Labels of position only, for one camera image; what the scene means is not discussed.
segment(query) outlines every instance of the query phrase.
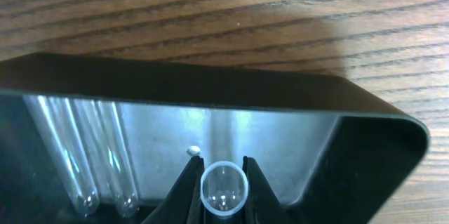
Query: test tube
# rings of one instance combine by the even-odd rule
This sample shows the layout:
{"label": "test tube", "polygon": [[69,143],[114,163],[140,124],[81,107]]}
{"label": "test tube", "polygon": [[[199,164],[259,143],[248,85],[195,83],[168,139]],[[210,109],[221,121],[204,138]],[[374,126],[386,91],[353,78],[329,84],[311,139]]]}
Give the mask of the test tube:
{"label": "test tube", "polygon": [[77,99],[74,106],[86,144],[98,154],[116,210],[131,217],[139,198],[116,103]]}
{"label": "test tube", "polygon": [[218,218],[231,218],[248,198],[248,179],[235,163],[211,164],[201,176],[201,201]]}
{"label": "test tube", "polygon": [[100,199],[69,99],[23,98],[76,212],[82,216],[94,213]]}

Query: wooden surface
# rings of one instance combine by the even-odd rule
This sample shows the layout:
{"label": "wooden surface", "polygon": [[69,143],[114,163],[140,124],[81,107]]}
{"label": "wooden surface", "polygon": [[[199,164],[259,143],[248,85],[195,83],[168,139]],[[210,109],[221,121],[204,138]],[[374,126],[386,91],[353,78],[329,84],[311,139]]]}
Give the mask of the wooden surface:
{"label": "wooden surface", "polygon": [[372,223],[449,223],[449,0],[0,0],[0,59],[34,51],[345,76],[432,135]]}

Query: glass tube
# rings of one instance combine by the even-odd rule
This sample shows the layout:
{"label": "glass tube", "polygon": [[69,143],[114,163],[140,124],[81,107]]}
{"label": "glass tube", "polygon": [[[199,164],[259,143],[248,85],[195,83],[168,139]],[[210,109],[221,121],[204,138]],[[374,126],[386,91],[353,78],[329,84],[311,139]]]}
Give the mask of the glass tube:
{"label": "glass tube", "polygon": [[248,198],[248,179],[235,163],[211,164],[201,176],[201,201],[218,218],[231,218]]}
{"label": "glass tube", "polygon": [[100,199],[69,100],[42,95],[24,100],[75,210],[94,213]]}
{"label": "glass tube", "polygon": [[74,106],[87,147],[98,154],[116,210],[131,217],[139,198],[116,103],[74,100]]}

